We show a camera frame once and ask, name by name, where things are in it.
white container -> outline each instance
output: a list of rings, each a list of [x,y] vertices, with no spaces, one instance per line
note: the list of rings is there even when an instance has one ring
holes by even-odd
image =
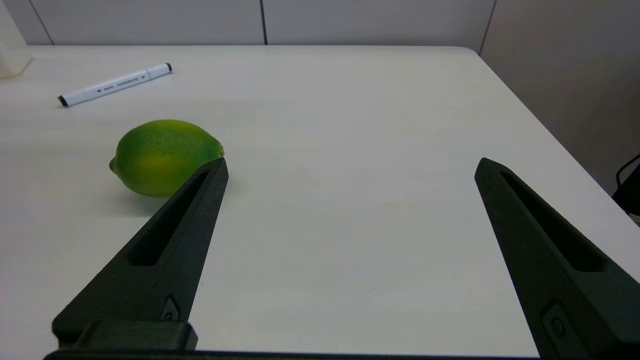
[[[0,78],[20,74],[31,61],[31,52],[9,10],[0,0]]]

white table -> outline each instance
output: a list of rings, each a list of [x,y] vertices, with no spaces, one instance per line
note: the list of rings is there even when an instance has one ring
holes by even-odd
[[[198,348],[535,356],[476,184],[510,167],[640,279],[640,232],[472,51],[34,47],[0,81],[0,357],[51,321],[161,202],[109,171],[154,119],[202,126],[230,179],[191,323]],[[63,109],[138,68],[175,73]]]

wall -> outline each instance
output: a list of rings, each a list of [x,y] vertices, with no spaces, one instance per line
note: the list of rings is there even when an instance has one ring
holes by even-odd
[[[30,44],[469,47],[609,193],[640,152],[639,0],[4,1]]]
[[[482,58],[607,192],[640,153],[640,1],[500,0]]]

marker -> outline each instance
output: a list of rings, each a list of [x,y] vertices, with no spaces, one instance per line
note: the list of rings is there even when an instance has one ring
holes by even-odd
[[[132,74],[125,75],[114,80],[109,80],[106,83],[94,85],[67,95],[60,95],[58,96],[58,100],[60,100],[62,106],[68,108],[69,106],[75,105],[79,102],[92,100],[96,97],[111,94],[112,92],[130,88],[134,85],[146,83],[147,81],[153,80],[162,75],[167,75],[172,70],[171,64],[164,63],[162,65],[136,71]]]

green lime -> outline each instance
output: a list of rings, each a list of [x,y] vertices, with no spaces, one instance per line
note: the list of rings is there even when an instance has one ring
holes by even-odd
[[[134,192],[170,197],[202,165],[224,156],[219,141],[180,120],[155,120],[126,133],[109,168]]]

